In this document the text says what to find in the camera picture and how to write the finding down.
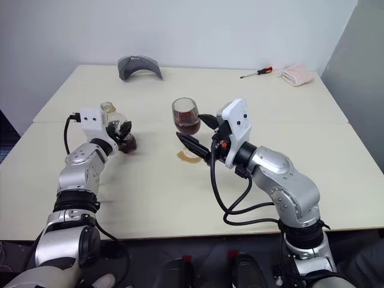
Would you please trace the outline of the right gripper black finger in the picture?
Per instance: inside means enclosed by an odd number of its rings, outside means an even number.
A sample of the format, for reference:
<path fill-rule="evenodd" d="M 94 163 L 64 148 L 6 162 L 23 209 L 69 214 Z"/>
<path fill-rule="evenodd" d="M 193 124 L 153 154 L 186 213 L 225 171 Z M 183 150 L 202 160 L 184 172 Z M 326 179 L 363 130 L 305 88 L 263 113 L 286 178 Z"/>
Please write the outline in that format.
<path fill-rule="evenodd" d="M 210 114 L 199 114 L 198 118 L 210 129 L 215 130 L 219 127 L 217 118 Z"/>
<path fill-rule="evenodd" d="M 176 136 L 190 152 L 201 158 L 207 165 L 211 165 L 211 151 L 207 147 L 200 144 L 200 142 L 191 135 L 176 133 Z"/>

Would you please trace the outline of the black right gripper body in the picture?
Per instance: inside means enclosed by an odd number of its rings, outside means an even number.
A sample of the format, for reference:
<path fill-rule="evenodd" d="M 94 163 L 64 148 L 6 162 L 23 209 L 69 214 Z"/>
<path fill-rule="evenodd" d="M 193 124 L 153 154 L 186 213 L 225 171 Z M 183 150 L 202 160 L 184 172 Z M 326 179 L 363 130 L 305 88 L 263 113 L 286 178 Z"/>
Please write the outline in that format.
<path fill-rule="evenodd" d="M 230 125 L 227 120 L 224 120 L 215 130 L 212 137 L 216 140 L 215 157 L 222 163 L 226 162 L 227 155 L 231 148 L 230 135 L 232 134 Z"/>

